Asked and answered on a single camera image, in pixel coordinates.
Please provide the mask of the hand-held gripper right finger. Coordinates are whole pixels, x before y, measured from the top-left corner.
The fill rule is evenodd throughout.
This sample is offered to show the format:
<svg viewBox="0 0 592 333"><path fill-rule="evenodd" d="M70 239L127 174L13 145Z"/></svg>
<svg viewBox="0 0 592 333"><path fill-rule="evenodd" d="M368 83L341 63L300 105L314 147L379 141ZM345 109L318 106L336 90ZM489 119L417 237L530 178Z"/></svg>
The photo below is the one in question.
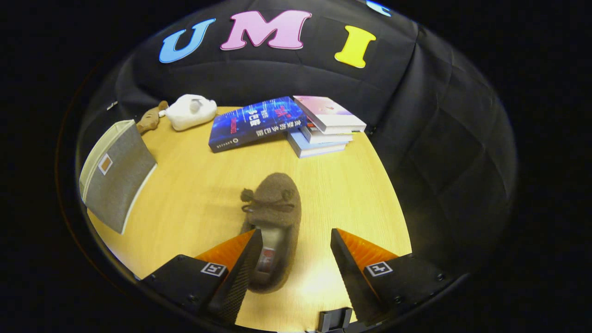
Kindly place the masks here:
<svg viewBox="0 0 592 333"><path fill-rule="evenodd" d="M368 326L406 320L458 281L412 253L398 256L342 229L331 230L330 247L357 320Z"/></svg>

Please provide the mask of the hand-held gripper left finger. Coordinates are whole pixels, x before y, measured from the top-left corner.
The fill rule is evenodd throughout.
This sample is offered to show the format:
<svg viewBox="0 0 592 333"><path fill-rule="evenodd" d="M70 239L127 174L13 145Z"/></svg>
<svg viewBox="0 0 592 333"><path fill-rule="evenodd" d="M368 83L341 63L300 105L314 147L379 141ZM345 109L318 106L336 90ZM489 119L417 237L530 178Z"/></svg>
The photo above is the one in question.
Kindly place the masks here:
<svg viewBox="0 0 592 333"><path fill-rule="evenodd" d="M176 255L141 283L197 318L234 324L262 247L252 229L196 257Z"/></svg>

